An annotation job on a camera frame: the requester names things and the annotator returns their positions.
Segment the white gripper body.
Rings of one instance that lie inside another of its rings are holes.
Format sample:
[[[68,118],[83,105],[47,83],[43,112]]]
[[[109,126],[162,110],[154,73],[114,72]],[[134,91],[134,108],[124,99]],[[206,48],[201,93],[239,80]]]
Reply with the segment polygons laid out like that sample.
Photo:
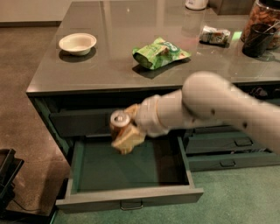
[[[157,109],[160,96],[146,98],[138,105],[135,123],[137,127],[149,137],[166,135],[169,130],[159,121]]]

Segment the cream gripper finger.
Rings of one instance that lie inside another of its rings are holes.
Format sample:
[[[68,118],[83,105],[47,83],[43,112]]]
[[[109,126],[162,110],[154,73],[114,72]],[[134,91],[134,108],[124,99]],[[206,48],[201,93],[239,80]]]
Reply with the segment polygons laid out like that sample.
[[[133,124],[128,124],[122,128],[112,126],[111,136],[111,146],[123,155],[131,153],[132,150],[145,139],[145,134]]]
[[[129,115],[130,118],[135,118],[137,116],[137,112],[139,110],[138,104],[133,104],[127,107],[124,112]]]

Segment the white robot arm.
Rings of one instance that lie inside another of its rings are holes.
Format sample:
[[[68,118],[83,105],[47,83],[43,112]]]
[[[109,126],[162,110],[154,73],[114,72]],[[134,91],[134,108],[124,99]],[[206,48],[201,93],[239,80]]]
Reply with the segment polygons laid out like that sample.
[[[280,152],[280,108],[245,94],[228,80],[207,71],[191,74],[179,90],[156,94],[113,112],[112,146],[128,154],[146,137],[223,123],[275,153]]]

